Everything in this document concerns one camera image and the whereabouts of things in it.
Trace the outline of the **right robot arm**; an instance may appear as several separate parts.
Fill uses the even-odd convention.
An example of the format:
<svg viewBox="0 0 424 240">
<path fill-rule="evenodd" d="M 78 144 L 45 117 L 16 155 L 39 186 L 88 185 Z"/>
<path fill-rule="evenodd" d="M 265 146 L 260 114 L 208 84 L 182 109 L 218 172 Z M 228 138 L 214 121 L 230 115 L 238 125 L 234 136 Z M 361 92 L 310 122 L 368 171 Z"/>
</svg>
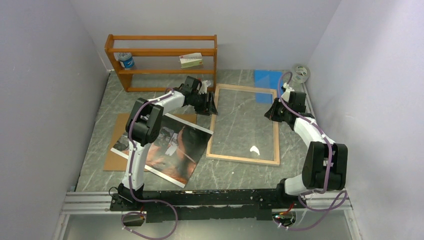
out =
<svg viewBox="0 0 424 240">
<path fill-rule="evenodd" d="M 284 188 L 274 195 L 282 208 L 288 207 L 295 195 L 340 191 L 346 184 L 348 148 L 329 138 L 314 116 L 306 112 L 306 96 L 304 92 L 286 89 L 264 114 L 273 122 L 286 123 L 307 146 L 301 173 L 284 179 Z"/>
</svg>

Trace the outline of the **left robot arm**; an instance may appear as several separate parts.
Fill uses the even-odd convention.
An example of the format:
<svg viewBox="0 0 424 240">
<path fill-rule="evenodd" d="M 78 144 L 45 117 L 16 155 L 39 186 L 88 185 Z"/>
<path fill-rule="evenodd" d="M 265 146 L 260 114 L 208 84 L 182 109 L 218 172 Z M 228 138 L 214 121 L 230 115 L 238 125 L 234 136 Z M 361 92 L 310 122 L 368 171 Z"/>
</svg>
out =
<svg viewBox="0 0 424 240">
<path fill-rule="evenodd" d="M 125 126 L 129 140 L 125 175 L 116 188 L 117 192 L 111 196 L 111 211 L 137 211 L 143 206 L 148 152 L 160 135 L 163 117 L 184 106 L 192 106 L 196 114 L 216 115 L 218 110 L 214 97 L 215 94 L 207 90 L 206 84 L 188 76 L 180 86 L 167 88 L 159 97 L 141 97 L 135 101 Z"/>
</svg>

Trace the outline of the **printed photo of people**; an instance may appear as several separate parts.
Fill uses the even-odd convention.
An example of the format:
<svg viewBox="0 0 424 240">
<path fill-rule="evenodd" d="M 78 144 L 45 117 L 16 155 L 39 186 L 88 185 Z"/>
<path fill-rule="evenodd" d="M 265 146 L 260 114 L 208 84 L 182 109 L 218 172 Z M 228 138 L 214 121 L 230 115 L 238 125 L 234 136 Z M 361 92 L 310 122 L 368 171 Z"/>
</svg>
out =
<svg viewBox="0 0 424 240">
<path fill-rule="evenodd" d="M 184 188 L 189 182 L 196 166 L 200 162 L 213 132 L 197 125 L 197 115 L 194 113 L 167 113 L 164 117 L 174 119 L 174 123 L 177 124 L 177 127 L 172 126 L 172 129 L 180 129 L 180 132 L 177 135 L 177 154 L 180 157 L 180 163 L 177 165 L 175 170 L 157 170 L 149 167 L 146 163 L 144 172 L 148 171 L 180 188 Z"/>
</svg>

